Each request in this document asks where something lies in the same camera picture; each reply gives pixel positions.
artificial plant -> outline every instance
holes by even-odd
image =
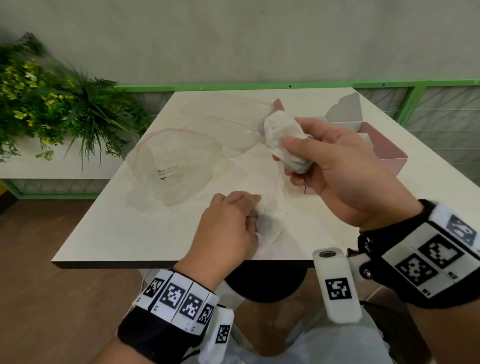
[[[38,138],[51,159],[51,146],[81,139],[80,154],[120,156],[122,135],[142,134],[150,124],[145,107],[116,89],[113,81],[91,79],[60,64],[43,67],[42,44],[26,33],[16,44],[0,44],[0,161],[19,155],[18,138]]]

pink box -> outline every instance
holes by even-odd
[[[408,156],[405,152],[367,122],[344,121],[334,122],[333,124],[347,127],[358,133],[367,133],[373,143],[373,151],[380,159],[380,163],[382,163],[394,176],[400,172],[403,165],[406,163]],[[305,193],[316,194],[316,192],[310,187],[305,187]]]

white table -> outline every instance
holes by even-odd
[[[222,93],[273,102],[279,97],[296,116],[325,115],[352,88],[244,90]],[[148,133],[184,123],[180,108],[206,92],[176,92]],[[480,189],[396,124],[375,105],[360,97],[363,119],[408,154],[399,179],[418,198],[441,200],[469,225],[480,230]],[[211,182],[191,200],[173,208],[142,202],[122,164],[80,221],[52,262],[62,268],[168,267],[188,251],[200,215],[216,192],[274,191],[285,212],[285,239],[264,247],[254,260],[285,260],[311,264],[315,249],[357,245],[358,230],[335,218],[319,197],[303,195],[279,176],[281,166],[257,144],[230,162],[221,161]]]

clear plastic bag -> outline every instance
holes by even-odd
[[[180,112],[192,120],[187,129],[214,137],[226,148],[226,156],[233,157],[262,140],[259,127],[274,111],[272,103],[214,94],[190,101]]]
[[[208,183],[221,154],[222,145],[209,135],[168,128],[146,135],[126,162],[153,198],[172,206]]]

forearm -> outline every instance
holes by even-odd
[[[478,363],[480,300],[432,310],[408,304],[408,310],[438,364]]]
[[[114,337],[92,364],[152,364],[152,362]]]

